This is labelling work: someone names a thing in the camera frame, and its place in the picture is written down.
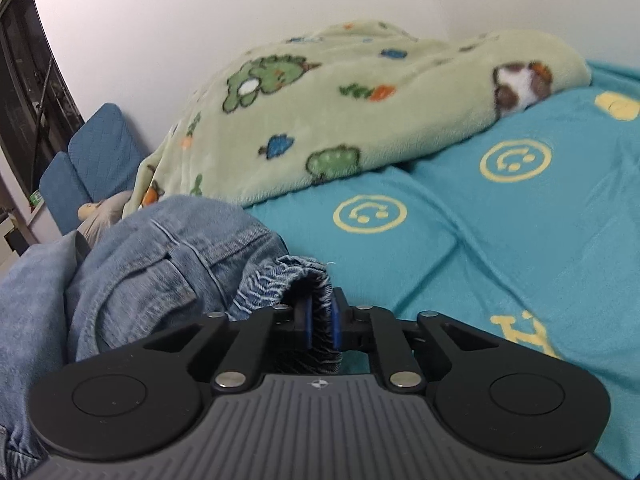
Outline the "beige cloth pile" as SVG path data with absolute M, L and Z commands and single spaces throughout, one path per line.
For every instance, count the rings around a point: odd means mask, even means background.
M 105 232 L 119 222 L 131 194 L 131 191 L 122 191 L 105 200 L 86 203 L 78 208 L 77 215 L 80 225 L 77 231 L 90 247 L 96 246 Z

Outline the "blue quilted cushion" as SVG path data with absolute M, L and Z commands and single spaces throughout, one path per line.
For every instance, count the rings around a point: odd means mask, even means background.
M 80 206 L 130 191 L 144 158 L 120 108 L 103 104 L 40 179 L 39 191 L 60 232 L 78 228 Z

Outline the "blue denim jeans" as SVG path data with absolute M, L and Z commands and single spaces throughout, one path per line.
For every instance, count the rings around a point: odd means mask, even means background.
M 301 294 L 314 302 L 311 349 L 299 373 L 333 374 L 326 267 L 293 256 L 242 208 L 174 196 L 111 226 L 96 244 L 77 232 L 34 245 L 1 282 L 1 474 L 44 459 L 29 426 L 32 385 L 65 364 L 222 312 L 232 321 Z

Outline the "green cartoon fleece blanket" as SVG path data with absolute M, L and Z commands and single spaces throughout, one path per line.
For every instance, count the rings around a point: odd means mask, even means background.
M 125 210 L 174 195 L 254 205 L 438 152 L 590 80 L 546 32 L 446 42 L 381 21 L 333 25 L 210 76 L 140 164 Z

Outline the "teal smiley bed sheet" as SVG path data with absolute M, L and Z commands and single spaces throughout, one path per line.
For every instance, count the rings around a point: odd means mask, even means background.
M 639 474 L 639 74 L 568 90 L 435 155 L 255 205 L 352 304 L 442 312 L 608 389 L 598 454 Z

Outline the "dark window frame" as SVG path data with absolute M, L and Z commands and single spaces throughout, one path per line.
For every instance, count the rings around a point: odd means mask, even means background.
M 83 124 L 35 0 L 1 0 L 1 148 L 25 195 Z

